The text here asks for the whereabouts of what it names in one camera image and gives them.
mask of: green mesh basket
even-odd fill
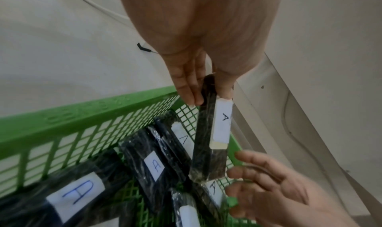
[[[198,108],[179,99],[174,87],[165,87],[97,101],[0,119],[0,197],[28,186],[50,173],[73,166],[96,153],[116,146],[123,137],[173,109],[195,138]],[[234,158],[240,147],[231,136],[227,168],[241,164]],[[220,188],[231,184],[227,176]],[[132,180],[111,202],[138,198],[137,227],[159,227],[173,216],[153,217],[145,207],[137,183]],[[228,198],[230,205],[235,201]],[[201,225],[206,226],[201,216]],[[226,226],[254,226],[254,221],[228,216]]]

